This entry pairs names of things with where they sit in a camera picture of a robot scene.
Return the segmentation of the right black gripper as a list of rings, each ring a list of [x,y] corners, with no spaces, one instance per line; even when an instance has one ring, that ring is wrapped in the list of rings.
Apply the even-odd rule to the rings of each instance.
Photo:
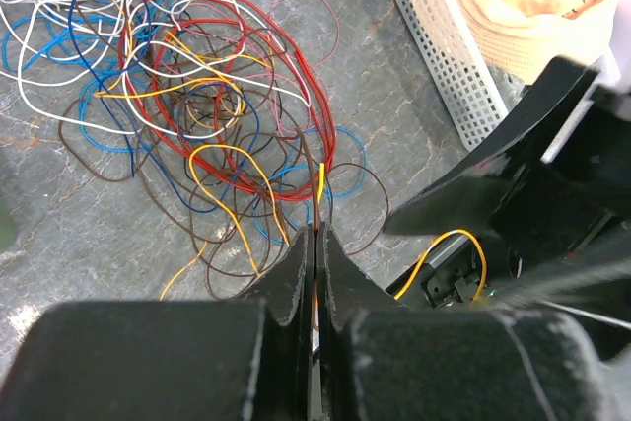
[[[383,232],[492,234],[508,195],[493,222],[526,273],[499,288],[498,305],[629,312],[630,95],[596,76],[553,58],[481,144],[388,214]]]

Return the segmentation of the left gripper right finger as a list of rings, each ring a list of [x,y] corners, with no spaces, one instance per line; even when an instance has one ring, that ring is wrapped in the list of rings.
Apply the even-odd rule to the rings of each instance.
[[[596,351],[552,311],[412,311],[322,225],[315,238],[323,403],[334,420],[607,420]]]

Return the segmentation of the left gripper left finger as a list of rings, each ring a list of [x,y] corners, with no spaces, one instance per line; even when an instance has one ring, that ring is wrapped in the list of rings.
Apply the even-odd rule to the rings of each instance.
[[[313,229],[240,297],[51,307],[1,388],[5,420],[305,420]]]

